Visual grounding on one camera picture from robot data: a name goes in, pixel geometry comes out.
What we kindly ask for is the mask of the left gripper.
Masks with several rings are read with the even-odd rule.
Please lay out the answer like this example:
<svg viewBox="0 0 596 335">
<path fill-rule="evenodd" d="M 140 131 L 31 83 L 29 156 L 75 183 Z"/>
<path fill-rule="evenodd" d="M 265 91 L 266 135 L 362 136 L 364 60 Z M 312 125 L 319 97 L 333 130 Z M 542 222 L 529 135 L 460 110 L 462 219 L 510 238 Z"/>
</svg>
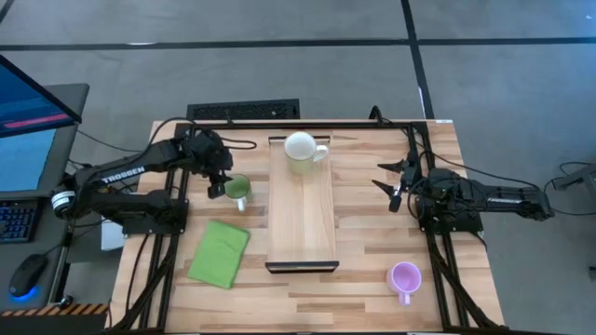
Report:
<svg viewBox="0 0 596 335">
<path fill-rule="evenodd" d="M 208 198 L 216 199 L 225 195 L 224 183 L 232 178 L 225 175 L 233 167 L 233 158 L 222 138 L 211 130 L 201 130 L 188 142 L 191 155 L 189 170 L 205 176 L 212 176 L 208 187 Z"/>
</svg>

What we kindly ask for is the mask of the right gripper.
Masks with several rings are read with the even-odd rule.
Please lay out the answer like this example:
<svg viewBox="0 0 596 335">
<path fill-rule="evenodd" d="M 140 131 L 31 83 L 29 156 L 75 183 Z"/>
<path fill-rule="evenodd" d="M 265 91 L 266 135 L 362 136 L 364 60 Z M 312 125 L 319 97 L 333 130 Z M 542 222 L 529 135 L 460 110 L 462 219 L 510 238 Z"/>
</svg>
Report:
<svg viewBox="0 0 596 335">
<path fill-rule="evenodd" d="M 379 168 L 400 174 L 400 189 L 410 191 L 413 185 L 422 178 L 422 169 L 420 166 L 419 154 L 416 150 L 411 150 L 406 158 L 397 163 L 380 163 Z M 379 187 L 389 198 L 395 194 L 395 188 L 381 181 L 372 180 L 372 183 Z"/>
</svg>

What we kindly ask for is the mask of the medium green mug white handle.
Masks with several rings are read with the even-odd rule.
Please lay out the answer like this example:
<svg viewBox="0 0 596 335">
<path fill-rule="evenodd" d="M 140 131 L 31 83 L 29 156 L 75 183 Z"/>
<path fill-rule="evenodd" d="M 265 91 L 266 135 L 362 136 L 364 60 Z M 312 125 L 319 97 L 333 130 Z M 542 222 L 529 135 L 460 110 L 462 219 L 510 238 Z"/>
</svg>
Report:
<svg viewBox="0 0 596 335">
<path fill-rule="evenodd" d="M 252 188 L 249 178 L 242 174 L 230 176 L 230 180 L 224 184 L 225 195 L 232 199 L 240 212 L 244 212 L 252 200 Z"/>
</svg>

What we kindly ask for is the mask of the large pale green mug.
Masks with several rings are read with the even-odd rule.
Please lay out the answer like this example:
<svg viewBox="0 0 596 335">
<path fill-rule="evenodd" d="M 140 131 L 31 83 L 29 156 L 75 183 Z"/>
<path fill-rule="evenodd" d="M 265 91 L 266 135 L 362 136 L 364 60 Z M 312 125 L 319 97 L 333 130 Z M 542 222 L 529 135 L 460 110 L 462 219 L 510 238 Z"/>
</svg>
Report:
<svg viewBox="0 0 596 335">
<path fill-rule="evenodd" d="M 286 138 L 283 145 L 284 154 L 292 172 L 306 174 L 317 162 L 329 154 L 329 147 L 318 144 L 316 139 L 306 132 L 295 132 Z"/>
</svg>

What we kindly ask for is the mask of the small pink mug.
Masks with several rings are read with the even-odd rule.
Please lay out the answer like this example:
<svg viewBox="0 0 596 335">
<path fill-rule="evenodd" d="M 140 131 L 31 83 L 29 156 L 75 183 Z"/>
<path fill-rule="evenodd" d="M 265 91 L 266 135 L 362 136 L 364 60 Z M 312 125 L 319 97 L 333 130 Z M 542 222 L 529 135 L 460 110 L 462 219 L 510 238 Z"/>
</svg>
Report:
<svg viewBox="0 0 596 335">
<path fill-rule="evenodd" d="M 386 272 L 386 284 L 398 295 L 400 304 L 408 306 L 411 304 L 412 295 L 422 285 L 422 274 L 415 264 L 402 261 Z"/>
</svg>

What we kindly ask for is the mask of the green folded cloth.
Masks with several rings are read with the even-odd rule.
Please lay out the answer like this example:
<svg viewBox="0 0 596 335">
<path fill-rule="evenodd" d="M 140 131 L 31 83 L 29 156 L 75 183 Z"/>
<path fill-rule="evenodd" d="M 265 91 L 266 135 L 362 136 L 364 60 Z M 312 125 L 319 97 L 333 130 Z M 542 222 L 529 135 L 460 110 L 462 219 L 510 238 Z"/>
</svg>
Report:
<svg viewBox="0 0 596 335">
<path fill-rule="evenodd" d="M 187 277 L 217 288 L 231 289 L 250 239 L 251 233 L 245 229 L 209 221 Z"/>
</svg>

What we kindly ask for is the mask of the black floor vent grille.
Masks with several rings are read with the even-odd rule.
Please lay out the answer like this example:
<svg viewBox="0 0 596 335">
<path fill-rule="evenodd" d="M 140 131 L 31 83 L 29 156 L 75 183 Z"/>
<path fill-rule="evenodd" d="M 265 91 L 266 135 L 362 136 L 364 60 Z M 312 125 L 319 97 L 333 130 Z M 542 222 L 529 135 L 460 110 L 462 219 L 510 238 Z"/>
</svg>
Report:
<svg viewBox="0 0 596 335">
<path fill-rule="evenodd" d="M 188 104 L 186 117 L 193 120 L 300 119 L 300 101 L 248 100 Z"/>
</svg>

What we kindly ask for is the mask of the white box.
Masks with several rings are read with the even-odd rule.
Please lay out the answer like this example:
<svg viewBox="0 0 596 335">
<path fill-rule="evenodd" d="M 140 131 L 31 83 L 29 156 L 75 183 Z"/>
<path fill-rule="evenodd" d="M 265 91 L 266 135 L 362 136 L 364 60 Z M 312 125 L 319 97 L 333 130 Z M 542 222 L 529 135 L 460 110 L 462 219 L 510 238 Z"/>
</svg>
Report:
<svg viewBox="0 0 596 335">
<path fill-rule="evenodd" d="M 124 247 L 125 235 L 120 224 L 102 218 L 101 250 L 112 251 Z"/>
</svg>

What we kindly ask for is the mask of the grey metal stand leg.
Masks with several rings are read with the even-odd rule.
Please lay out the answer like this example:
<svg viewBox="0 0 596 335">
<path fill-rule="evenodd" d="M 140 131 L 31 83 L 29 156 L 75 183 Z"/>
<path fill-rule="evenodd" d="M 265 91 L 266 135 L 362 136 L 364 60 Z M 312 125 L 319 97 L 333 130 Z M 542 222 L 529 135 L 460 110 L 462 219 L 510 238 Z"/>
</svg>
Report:
<svg viewBox="0 0 596 335">
<path fill-rule="evenodd" d="M 572 165 L 580 166 L 580 169 L 570 173 L 564 170 L 566 166 Z M 563 177 L 553 182 L 553 187 L 556 190 L 565 190 L 569 186 L 583 183 L 590 193 L 596 195 L 596 163 L 565 162 L 559 165 L 559 169 L 563 173 Z"/>
</svg>

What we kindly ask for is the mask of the grey framed screen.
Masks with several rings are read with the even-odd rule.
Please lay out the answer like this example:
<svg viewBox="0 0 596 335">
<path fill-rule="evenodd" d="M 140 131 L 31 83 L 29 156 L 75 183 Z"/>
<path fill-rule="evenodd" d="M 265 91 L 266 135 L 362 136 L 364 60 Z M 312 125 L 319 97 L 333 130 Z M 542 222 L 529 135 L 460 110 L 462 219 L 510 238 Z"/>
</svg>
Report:
<svg viewBox="0 0 596 335">
<path fill-rule="evenodd" d="M 50 93 L 83 114 L 89 85 L 45 86 Z M 0 196 L 42 196 L 57 186 L 75 141 L 78 125 L 0 138 Z"/>
</svg>

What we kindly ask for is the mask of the black backlit keyboard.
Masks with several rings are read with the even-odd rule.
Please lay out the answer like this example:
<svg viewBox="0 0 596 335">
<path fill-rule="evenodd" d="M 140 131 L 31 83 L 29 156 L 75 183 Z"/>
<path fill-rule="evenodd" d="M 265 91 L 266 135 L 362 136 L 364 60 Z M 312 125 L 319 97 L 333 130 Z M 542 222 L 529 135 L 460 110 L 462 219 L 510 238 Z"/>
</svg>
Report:
<svg viewBox="0 0 596 335">
<path fill-rule="evenodd" d="M 40 213 L 38 199 L 0 201 L 0 244 L 32 241 Z"/>
</svg>

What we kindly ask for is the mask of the tilted blue screen monitor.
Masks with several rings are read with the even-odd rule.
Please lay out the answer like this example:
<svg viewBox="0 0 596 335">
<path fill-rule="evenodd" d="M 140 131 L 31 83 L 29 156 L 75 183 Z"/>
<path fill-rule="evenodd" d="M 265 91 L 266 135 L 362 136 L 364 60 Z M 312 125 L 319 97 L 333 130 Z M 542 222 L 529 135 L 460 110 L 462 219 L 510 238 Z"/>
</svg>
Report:
<svg viewBox="0 0 596 335">
<path fill-rule="evenodd" d="M 0 55 L 0 138 L 81 122 L 72 108 Z"/>
</svg>

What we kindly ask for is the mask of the black computer mouse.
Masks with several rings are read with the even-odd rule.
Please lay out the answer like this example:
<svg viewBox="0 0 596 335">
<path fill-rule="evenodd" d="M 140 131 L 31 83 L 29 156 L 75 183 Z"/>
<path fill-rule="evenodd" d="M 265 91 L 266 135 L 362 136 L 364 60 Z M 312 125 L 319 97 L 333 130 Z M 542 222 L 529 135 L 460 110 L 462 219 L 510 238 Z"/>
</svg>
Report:
<svg viewBox="0 0 596 335">
<path fill-rule="evenodd" d="M 30 295 L 41 274 L 47 267 L 45 254 L 32 254 L 28 256 L 15 270 L 8 284 L 8 292 L 14 299 L 21 299 Z"/>
</svg>

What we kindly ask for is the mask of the dark grey desk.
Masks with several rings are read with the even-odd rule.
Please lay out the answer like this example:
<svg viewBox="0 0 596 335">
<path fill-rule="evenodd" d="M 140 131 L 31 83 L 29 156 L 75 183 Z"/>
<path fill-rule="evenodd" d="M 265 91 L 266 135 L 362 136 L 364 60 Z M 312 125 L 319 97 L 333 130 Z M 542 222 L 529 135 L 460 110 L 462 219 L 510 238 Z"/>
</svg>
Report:
<svg viewBox="0 0 596 335">
<path fill-rule="evenodd" d="M 0 244 L 0 311 L 41 308 L 51 302 L 58 302 L 64 292 L 69 271 L 67 222 L 56 217 L 49 198 L 18 200 L 28 199 L 40 201 L 40 219 L 32 241 Z M 45 254 L 48 260 L 47 267 L 30 295 L 14 299 L 8 292 L 10 278 L 17 267 L 32 254 Z"/>
</svg>

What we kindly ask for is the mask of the wooden shelf black frame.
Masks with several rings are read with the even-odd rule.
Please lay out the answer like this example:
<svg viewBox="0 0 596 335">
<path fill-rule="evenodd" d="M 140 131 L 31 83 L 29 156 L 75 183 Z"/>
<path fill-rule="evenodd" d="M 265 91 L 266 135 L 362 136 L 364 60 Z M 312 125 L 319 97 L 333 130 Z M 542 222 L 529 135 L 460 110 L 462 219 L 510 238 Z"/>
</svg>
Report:
<svg viewBox="0 0 596 335">
<path fill-rule="evenodd" d="M 271 274 L 332 273 L 336 257 L 329 135 L 318 135 L 315 156 L 286 155 L 286 138 L 270 137 L 268 247 Z"/>
</svg>

